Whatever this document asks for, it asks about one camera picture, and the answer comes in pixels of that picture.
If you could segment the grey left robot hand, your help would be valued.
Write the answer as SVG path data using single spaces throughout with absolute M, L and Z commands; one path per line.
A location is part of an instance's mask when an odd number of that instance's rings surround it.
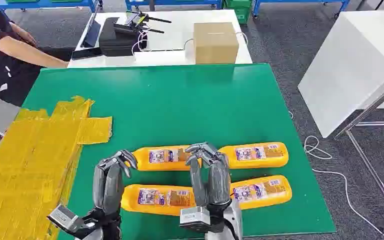
M 131 178 L 131 168 L 137 169 L 134 155 L 125 149 L 101 159 L 94 168 L 92 198 L 94 206 L 105 215 L 117 213 L 124 192 L 123 176 Z

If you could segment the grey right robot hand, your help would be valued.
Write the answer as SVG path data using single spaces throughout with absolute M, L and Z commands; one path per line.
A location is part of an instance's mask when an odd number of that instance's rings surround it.
M 195 143 L 185 149 L 189 153 L 190 180 L 197 206 L 223 205 L 231 200 L 231 178 L 228 157 L 208 142 Z M 201 165 L 208 168 L 208 181 L 201 178 Z

